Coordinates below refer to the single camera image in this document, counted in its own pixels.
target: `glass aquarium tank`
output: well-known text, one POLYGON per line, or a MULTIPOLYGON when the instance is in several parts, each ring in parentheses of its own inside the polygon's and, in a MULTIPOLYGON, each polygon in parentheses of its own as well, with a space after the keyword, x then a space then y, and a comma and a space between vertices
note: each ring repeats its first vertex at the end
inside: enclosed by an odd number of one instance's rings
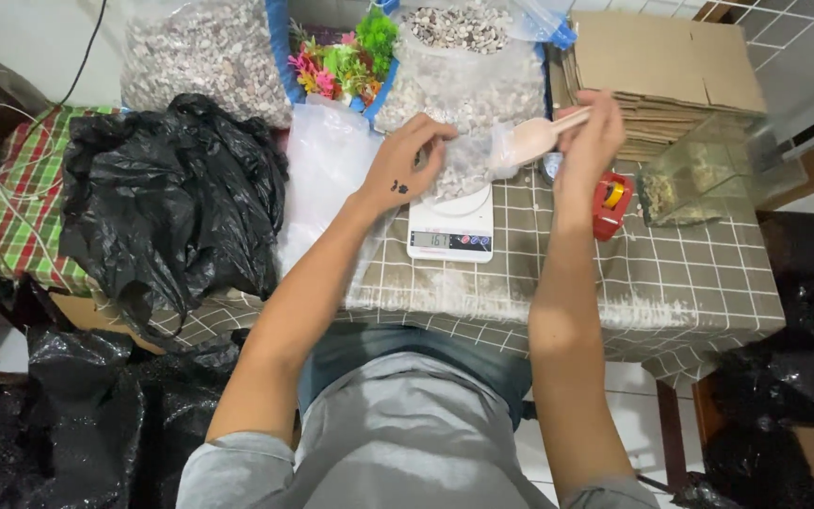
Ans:
POLYGON ((766 117, 716 112, 642 167, 637 187, 647 226, 686 226, 752 211, 805 181, 766 117))

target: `jeans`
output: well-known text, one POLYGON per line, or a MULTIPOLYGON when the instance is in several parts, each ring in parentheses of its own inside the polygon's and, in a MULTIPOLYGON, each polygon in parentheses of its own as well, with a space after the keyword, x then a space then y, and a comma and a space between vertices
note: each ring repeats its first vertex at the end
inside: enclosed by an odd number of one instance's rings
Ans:
POLYGON ((533 385, 527 359, 474 346, 431 330, 395 324, 336 322, 307 357, 298 383, 301 415, 322 389, 367 362, 391 353, 421 353, 460 369, 489 386, 507 402, 514 430, 523 399, 533 385))

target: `tile floor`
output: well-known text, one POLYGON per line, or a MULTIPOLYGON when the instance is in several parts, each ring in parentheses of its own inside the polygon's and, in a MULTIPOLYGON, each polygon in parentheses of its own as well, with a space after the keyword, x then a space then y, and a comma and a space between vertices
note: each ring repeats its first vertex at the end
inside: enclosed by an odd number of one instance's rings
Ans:
MULTIPOLYGON (((667 483, 655 379, 639 364, 609 362, 606 366, 605 388, 611 415, 633 467, 639 469, 643 476, 667 483)), ((677 405, 680 408, 686 470, 704 472, 695 405, 689 387, 677 391, 677 405)), ((522 421, 514 434, 514 441, 520 467, 526 477, 556 503, 539 423, 522 421)), ((670 495, 654 488, 650 490, 657 494, 662 509, 676 508, 671 503, 670 495)))

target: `plastic scoop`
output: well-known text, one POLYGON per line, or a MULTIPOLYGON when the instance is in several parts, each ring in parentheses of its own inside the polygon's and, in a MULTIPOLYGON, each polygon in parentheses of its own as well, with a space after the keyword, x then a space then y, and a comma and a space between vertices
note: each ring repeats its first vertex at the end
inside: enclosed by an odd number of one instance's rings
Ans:
POLYGON ((522 122, 506 137, 506 146, 496 152, 496 167, 523 166, 545 156, 558 143, 558 135, 589 120, 592 106, 577 110, 563 119, 531 119, 522 122))

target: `yellow tape roll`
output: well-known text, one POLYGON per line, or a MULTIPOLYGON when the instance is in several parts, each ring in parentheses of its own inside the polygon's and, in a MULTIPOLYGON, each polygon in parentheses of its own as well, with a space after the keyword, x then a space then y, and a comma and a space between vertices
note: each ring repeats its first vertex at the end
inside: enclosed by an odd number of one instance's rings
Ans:
POLYGON ((605 208, 614 208, 620 202, 620 198, 624 196, 624 185, 620 182, 612 182, 608 190, 608 195, 605 197, 605 202, 602 204, 605 208))

